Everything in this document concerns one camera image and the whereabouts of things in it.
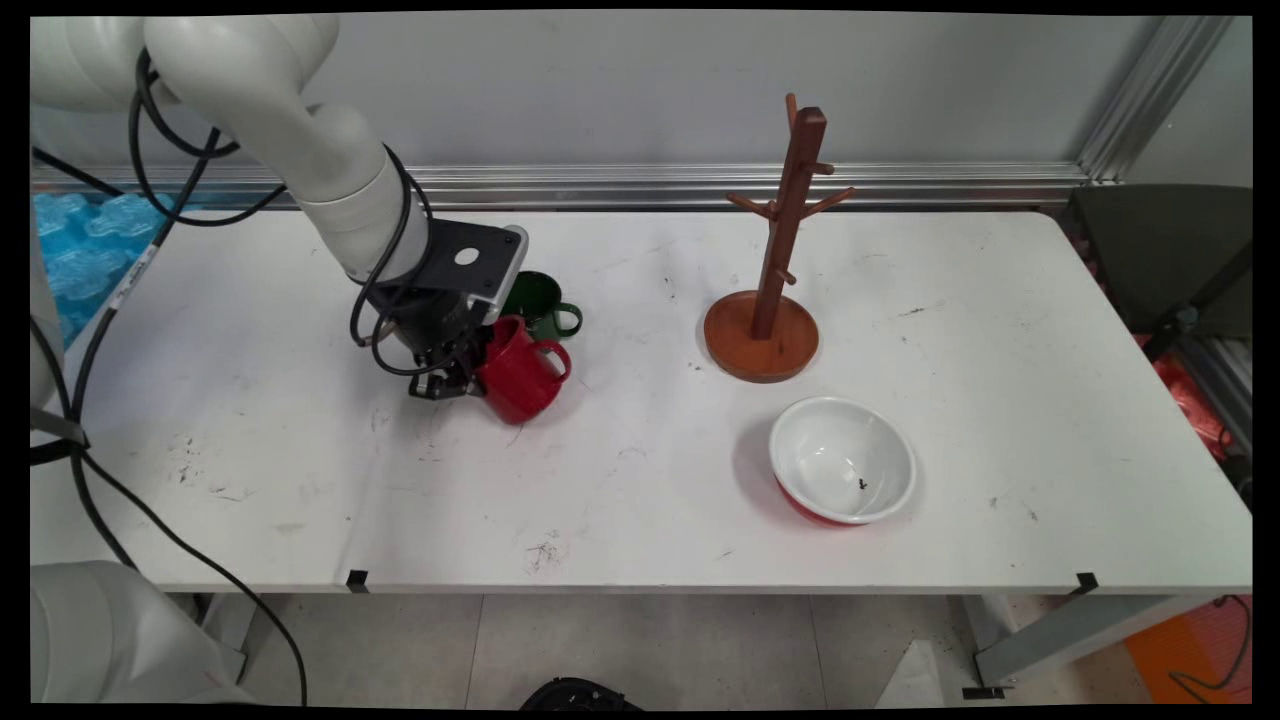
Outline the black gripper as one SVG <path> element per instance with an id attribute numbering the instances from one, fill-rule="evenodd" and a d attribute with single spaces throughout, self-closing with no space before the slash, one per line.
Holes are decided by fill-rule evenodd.
<path id="1" fill-rule="evenodd" d="M 393 375 L 411 377 L 408 395 L 428 401 L 486 395 L 477 379 L 492 337 L 486 319 L 493 304 L 471 301 L 452 290 L 396 291 L 384 304 L 384 323 L 413 357 L 408 368 L 384 364 Z"/>

